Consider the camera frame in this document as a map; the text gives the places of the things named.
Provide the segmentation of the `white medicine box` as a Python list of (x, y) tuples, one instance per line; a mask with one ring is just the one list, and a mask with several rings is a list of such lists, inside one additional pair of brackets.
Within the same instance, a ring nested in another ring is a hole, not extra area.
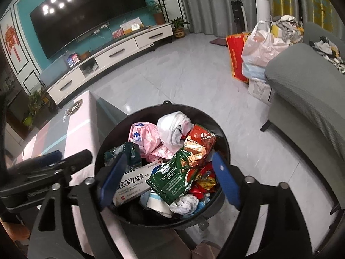
[(121, 206), (150, 190), (151, 187), (146, 181), (160, 169), (162, 164), (163, 160), (159, 158), (155, 162), (125, 173), (113, 197), (115, 207)]

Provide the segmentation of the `dark green foil bag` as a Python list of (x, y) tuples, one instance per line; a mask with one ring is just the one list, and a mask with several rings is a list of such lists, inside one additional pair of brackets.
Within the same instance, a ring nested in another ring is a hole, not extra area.
[(125, 171), (129, 172), (142, 166), (142, 160), (140, 155), (140, 148), (133, 142), (125, 142), (121, 146), (114, 147), (105, 152), (105, 166), (111, 166), (114, 162), (117, 162), (121, 156), (126, 158)]

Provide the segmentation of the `white paper cup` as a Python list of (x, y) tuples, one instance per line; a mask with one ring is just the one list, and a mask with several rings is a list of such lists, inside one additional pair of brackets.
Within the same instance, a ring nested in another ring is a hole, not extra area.
[(172, 218), (173, 212), (169, 206), (153, 190), (147, 191), (140, 197), (140, 204), (146, 208), (159, 213), (166, 218)]

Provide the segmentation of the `green red wafer snack bag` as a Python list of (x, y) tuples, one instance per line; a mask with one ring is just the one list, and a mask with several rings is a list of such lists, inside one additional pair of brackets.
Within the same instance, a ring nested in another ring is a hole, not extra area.
[(166, 204), (172, 204), (189, 191), (216, 140), (214, 132), (195, 125), (180, 150), (151, 175), (146, 181), (147, 184)]

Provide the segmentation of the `large left potted plant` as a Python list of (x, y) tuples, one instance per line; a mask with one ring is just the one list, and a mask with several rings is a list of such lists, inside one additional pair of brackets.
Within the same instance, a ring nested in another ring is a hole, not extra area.
[(38, 89), (29, 97), (28, 110), (24, 114), (22, 124), (41, 129), (54, 115), (54, 103), (45, 90)]

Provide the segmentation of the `white TV cabinet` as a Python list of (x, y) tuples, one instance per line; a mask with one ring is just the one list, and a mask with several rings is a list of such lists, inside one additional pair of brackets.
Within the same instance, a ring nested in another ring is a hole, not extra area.
[(64, 101), (75, 90), (123, 60), (154, 47), (155, 43), (168, 38), (172, 40), (170, 24), (156, 25), (122, 36), (114, 43), (80, 62), (58, 79), (47, 91), (56, 104)]

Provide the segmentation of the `white cardboard box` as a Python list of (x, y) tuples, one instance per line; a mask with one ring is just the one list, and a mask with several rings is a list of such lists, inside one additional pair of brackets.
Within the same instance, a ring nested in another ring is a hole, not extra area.
[(274, 90), (263, 80), (249, 79), (248, 93), (261, 102), (271, 105), (274, 97)]

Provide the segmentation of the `grey sofa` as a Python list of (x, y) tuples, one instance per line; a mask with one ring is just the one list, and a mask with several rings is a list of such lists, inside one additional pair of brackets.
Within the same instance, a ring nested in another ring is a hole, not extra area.
[(267, 122), (292, 140), (344, 206), (344, 75), (310, 46), (327, 37), (344, 52), (344, 41), (313, 22), (303, 28), (303, 41), (265, 68), (274, 91)]

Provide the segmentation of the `small red blue box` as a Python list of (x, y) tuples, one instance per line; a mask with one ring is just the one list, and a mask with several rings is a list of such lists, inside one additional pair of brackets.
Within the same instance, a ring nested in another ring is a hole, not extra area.
[(77, 53), (70, 54), (67, 58), (67, 64), (70, 68), (74, 67), (79, 62), (80, 58)]

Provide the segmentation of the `white pink plastic bag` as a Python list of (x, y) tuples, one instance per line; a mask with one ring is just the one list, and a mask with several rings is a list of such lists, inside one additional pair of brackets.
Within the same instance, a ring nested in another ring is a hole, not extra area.
[(243, 47), (242, 75), (264, 81), (267, 64), (288, 47), (289, 44), (271, 33), (268, 21), (259, 21)]

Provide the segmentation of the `red orange shopping bag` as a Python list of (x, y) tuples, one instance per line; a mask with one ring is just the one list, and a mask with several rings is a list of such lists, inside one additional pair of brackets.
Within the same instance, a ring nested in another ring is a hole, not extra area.
[(249, 79), (242, 74), (242, 52), (248, 35), (248, 33), (238, 33), (226, 37), (232, 77), (246, 84)]

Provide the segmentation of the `pile of clothes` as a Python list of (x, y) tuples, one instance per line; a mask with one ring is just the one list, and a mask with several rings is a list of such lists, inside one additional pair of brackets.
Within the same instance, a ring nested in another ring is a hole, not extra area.
[(283, 15), (272, 18), (271, 33), (291, 45), (303, 41), (304, 29), (294, 16)]

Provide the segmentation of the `potted plant in corner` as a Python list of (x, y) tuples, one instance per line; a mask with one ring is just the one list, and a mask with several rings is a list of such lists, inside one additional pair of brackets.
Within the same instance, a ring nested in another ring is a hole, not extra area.
[(175, 19), (170, 20), (173, 34), (176, 39), (181, 39), (185, 37), (185, 25), (189, 25), (190, 23), (187, 21), (184, 21), (184, 18), (182, 16), (176, 17)]

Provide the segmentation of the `white paper roll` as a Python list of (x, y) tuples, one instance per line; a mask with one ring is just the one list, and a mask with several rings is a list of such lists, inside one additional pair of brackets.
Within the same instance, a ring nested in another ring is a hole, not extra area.
[(256, 16), (257, 22), (270, 20), (271, 8), (268, 0), (256, 0)]

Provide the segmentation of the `potted plant by cabinet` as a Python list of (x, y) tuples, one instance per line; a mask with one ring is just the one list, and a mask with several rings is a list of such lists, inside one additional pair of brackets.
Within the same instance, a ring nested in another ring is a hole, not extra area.
[(146, 2), (147, 10), (151, 12), (156, 25), (163, 25), (165, 24), (165, 17), (164, 17), (164, 10), (165, 10), (165, 3), (159, 1), (149, 1)]

